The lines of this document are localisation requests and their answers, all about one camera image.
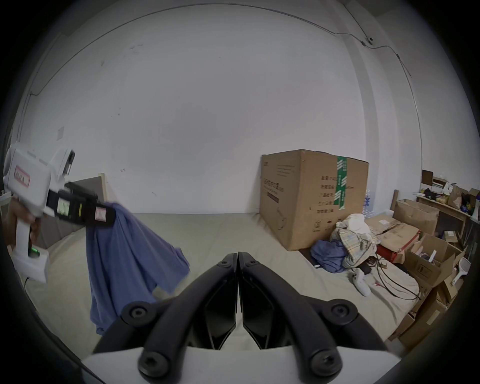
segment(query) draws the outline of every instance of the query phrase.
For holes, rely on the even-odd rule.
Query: hand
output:
[[[12,197],[8,205],[8,213],[2,221],[5,245],[15,246],[17,218],[31,225],[30,240],[34,243],[40,233],[40,219],[32,215],[16,197]]]

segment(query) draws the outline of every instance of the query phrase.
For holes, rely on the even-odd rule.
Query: blue cloth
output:
[[[347,249],[339,240],[318,240],[311,248],[310,255],[325,271],[338,273],[345,270],[342,261],[347,255]]]
[[[102,335],[123,307],[137,300],[155,302],[158,285],[172,293],[188,274],[181,249],[174,248],[119,204],[112,227],[86,229],[92,308],[90,319]]]

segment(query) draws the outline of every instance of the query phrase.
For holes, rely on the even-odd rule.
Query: pink label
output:
[[[30,185],[30,175],[26,173],[23,169],[21,169],[18,165],[15,167],[15,172],[13,173],[13,177],[20,184],[24,185],[27,188]]]

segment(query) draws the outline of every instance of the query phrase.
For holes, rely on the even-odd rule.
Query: cardboard box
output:
[[[415,323],[399,337],[402,344],[408,349],[414,348],[430,333],[447,310],[448,305],[445,296],[439,288],[435,288],[417,314]]]
[[[418,277],[415,277],[415,280],[417,281],[418,285],[419,285],[419,296],[420,296],[420,299],[417,301],[417,303],[415,304],[415,306],[412,308],[411,312],[414,312],[414,313],[417,313],[421,306],[423,305],[423,303],[425,302],[425,299],[428,297],[428,295],[430,294],[430,292],[432,291],[433,287],[426,283],[425,281],[423,281],[422,279],[419,279]]]
[[[405,199],[397,201],[393,218],[414,226],[424,233],[433,235],[437,227],[439,214],[440,210],[438,208]]]
[[[447,243],[458,243],[458,238],[455,234],[455,231],[444,231],[442,239]]]
[[[400,322],[396,330],[391,334],[388,340],[392,341],[399,337],[402,333],[404,333],[410,326],[415,322],[415,317],[417,316],[416,313],[409,312],[405,315],[403,320]]]
[[[399,263],[400,261],[395,261],[397,255],[404,252],[409,246],[411,247],[418,238],[418,228],[405,223],[398,223],[387,232],[378,235],[381,247],[377,247],[377,253],[391,263]]]
[[[453,187],[453,191],[448,198],[447,204],[453,208],[460,209],[462,205],[462,193],[468,193],[467,190],[460,187]]]
[[[373,234],[381,235],[398,225],[400,222],[393,217],[382,214],[365,219],[365,223],[370,227]]]
[[[422,259],[415,253],[420,247],[422,252],[432,254],[437,251],[432,263]],[[465,251],[458,253],[458,249],[446,241],[428,234],[423,235],[405,255],[404,266],[413,276],[418,277],[432,287],[436,287],[449,277],[458,261],[464,256]]]
[[[448,183],[447,180],[434,176],[433,179],[432,179],[432,188],[430,188],[430,190],[433,193],[442,193],[442,191],[443,191],[443,189],[444,189],[444,187],[447,183]]]
[[[417,233],[409,242],[407,242],[401,250],[393,251],[387,247],[384,247],[382,244],[377,245],[377,255],[382,256],[391,263],[400,263],[405,262],[405,253],[413,247],[413,244],[419,239],[419,234]]]
[[[452,285],[452,281],[455,278],[457,271],[453,271],[453,273],[447,277],[444,281],[442,281],[439,287],[443,290],[445,297],[447,298],[448,305],[450,305],[453,300],[455,300],[458,291],[463,285],[463,279],[458,279],[455,285]]]
[[[444,231],[442,240],[445,240],[447,243],[453,245],[458,249],[458,252],[462,252],[463,247],[458,242],[458,236],[456,235],[455,231]]]
[[[468,191],[468,194],[470,195],[470,204],[472,206],[475,206],[475,200],[477,199],[479,193],[480,191],[475,188],[471,188],[470,191]]]
[[[367,162],[325,152],[263,155],[260,214],[288,251],[311,247],[362,213],[367,176]]]

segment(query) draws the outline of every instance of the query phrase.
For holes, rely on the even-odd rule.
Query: green tape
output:
[[[334,204],[345,209],[345,190],[347,189],[347,158],[336,157],[336,190]]]

